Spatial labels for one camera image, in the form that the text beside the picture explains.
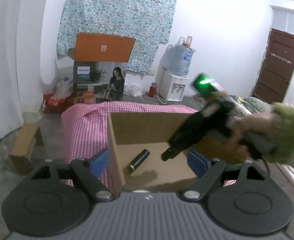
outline white plastic bag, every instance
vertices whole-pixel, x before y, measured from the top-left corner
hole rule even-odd
[[[57,83],[56,93],[53,95],[56,99],[64,99],[71,96],[69,88],[71,87],[71,81],[68,77],[65,77],[64,80]]]
[[[124,87],[123,93],[127,96],[141,97],[143,92],[142,88],[138,85],[126,85]]]

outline woman on box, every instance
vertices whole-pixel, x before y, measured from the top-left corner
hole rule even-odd
[[[120,101],[122,99],[125,80],[122,77],[120,67],[115,67],[110,78],[109,87],[105,90],[103,98]]]

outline philips logo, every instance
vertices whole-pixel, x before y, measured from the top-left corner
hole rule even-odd
[[[77,74],[87,75],[90,72],[90,67],[88,66],[79,66],[77,67]]]

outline blue gripper pad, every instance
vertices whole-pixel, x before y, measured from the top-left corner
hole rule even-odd
[[[103,149],[93,157],[88,159],[90,163],[89,170],[95,176],[99,177],[109,164],[109,152],[107,149]]]
[[[187,152],[187,164],[198,178],[203,176],[211,168],[211,161],[194,150]]]

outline pink checkered cloth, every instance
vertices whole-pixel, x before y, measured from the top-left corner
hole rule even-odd
[[[131,102],[74,105],[61,115],[65,133],[66,163],[77,158],[91,158],[107,147],[107,115],[114,112],[195,113],[197,111],[181,105],[154,106]],[[112,190],[113,184],[109,168],[106,168],[99,179]],[[225,182],[224,186],[234,182]]]

